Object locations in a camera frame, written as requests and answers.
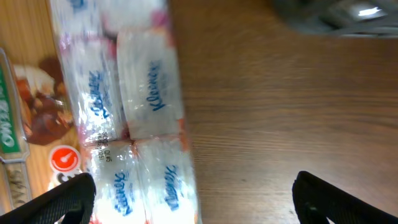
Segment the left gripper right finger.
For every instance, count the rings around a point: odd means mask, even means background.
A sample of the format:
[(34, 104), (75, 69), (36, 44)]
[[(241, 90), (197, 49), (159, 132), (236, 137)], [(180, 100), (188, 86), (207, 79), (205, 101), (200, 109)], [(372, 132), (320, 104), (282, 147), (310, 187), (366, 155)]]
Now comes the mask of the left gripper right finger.
[(300, 171), (292, 186), (301, 224), (397, 223), (397, 217), (346, 193), (319, 177)]

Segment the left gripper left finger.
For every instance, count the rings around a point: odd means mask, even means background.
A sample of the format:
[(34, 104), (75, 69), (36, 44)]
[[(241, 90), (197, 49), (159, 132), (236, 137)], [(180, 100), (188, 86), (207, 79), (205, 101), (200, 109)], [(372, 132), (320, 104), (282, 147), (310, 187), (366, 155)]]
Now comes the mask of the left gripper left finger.
[(89, 224), (96, 187), (88, 173), (78, 174), (56, 188), (1, 216), (1, 224)]

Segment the San Remo spaghetti pack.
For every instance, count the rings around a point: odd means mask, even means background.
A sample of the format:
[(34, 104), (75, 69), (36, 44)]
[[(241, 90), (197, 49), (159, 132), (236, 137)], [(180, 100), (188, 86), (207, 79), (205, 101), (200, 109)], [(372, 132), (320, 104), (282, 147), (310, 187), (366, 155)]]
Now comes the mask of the San Remo spaghetti pack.
[(1, 213), (81, 172), (50, 4), (1, 0)]

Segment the Kleenex tissue multipack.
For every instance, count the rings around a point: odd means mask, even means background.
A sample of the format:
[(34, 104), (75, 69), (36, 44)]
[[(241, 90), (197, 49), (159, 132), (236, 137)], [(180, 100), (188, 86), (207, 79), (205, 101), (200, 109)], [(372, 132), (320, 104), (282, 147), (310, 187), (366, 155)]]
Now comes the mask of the Kleenex tissue multipack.
[(92, 223), (201, 223), (164, 0), (52, 1)]

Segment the grey plastic shopping basket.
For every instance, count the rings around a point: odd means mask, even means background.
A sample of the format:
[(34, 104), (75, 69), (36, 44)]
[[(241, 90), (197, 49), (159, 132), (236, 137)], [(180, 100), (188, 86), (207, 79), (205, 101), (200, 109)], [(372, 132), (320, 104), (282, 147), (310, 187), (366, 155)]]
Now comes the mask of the grey plastic shopping basket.
[(303, 34), (397, 38), (396, 0), (273, 0), (272, 6)]

